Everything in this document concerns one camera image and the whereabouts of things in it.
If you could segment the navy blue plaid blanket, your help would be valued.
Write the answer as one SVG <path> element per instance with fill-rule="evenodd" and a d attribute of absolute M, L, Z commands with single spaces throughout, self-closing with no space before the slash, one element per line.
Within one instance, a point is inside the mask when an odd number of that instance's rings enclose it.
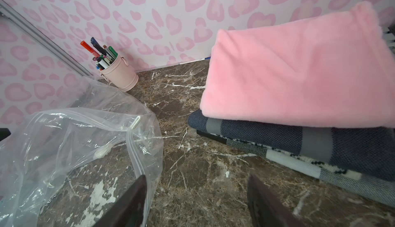
<path fill-rule="evenodd" d="M 386 181 L 395 180 L 395 131 L 391 128 L 312 128 L 208 118 L 201 110 L 188 117 L 200 132 L 266 145 Z"/>

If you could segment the clear plastic vacuum bag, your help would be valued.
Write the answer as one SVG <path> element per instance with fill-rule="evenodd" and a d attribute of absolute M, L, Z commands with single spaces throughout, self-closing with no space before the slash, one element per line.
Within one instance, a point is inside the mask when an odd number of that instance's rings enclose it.
<path fill-rule="evenodd" d="M 144 227 L 163 171 L 158 120 L 136 98 L 87 77 L 56 109 L 25 117 L 1 141 L 1 226 L 35 227 L 71 171 L 119 144 L 127 148 L 135 181 L 147 179 Z"/>

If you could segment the houndstooth black white blanket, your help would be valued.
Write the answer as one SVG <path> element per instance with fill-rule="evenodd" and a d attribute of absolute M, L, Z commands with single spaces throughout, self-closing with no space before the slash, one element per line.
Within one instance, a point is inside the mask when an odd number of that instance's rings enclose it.
<path fill-rule="evenodd" d="M 330 174 L 338 174 L 353 180 L 359 180 L 362 177 L 362 174 L 359 172 L 341 169 L 337 166 L 332 166 L 304 156 L 296 156 L 291 153 L 288 154 L 269 150 L 266 158 L 317 179 L 324 170 L 328 171 Z"/>

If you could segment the pink fleece blanket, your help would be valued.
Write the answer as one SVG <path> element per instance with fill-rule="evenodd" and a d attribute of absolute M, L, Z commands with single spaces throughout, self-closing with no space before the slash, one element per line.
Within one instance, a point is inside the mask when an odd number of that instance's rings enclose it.
<path fill-rule="evenodd" d="M 395 125 L 395 57 L 368 1 L 349 11 L 219 30 L 200 109 L 211 118 L 306 127 Z"/>

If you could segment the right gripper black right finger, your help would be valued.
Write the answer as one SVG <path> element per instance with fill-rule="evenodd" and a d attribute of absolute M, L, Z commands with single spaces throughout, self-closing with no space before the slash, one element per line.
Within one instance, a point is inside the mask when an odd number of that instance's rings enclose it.
<path fill-rule="evenodd" d="M 254 227 L 302 227 L 303 224 L 254 174 L 247 183 L 248 208 Z"/>

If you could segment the grey black checked blanket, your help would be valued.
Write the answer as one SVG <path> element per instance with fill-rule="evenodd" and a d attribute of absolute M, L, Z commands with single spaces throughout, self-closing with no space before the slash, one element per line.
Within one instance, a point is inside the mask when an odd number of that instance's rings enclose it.
<path fill-rule="evenodd" d="M 394 182 L 384 181 L 357 172 L 330 169 L 329 166 L 320 165 L 317 161 L 312 159 L 295 156 L 289 152 L 281 151 L 265 145 L 244 143 L 235 139 L 208 134 L 199 130 L 196 133 L 200 136 L 218 141 L 243 152 L 255 154 L 370 200 L 391 207 L 395 206 Z"/>

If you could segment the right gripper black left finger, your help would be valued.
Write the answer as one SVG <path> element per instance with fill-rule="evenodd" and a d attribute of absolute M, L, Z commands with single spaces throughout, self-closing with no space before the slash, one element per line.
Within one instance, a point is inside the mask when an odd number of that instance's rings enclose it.
<path fill-rule="evenodd" d="M 147 188 L 146 176 L 139 176 L 93 227 L 141 227 Z"/>

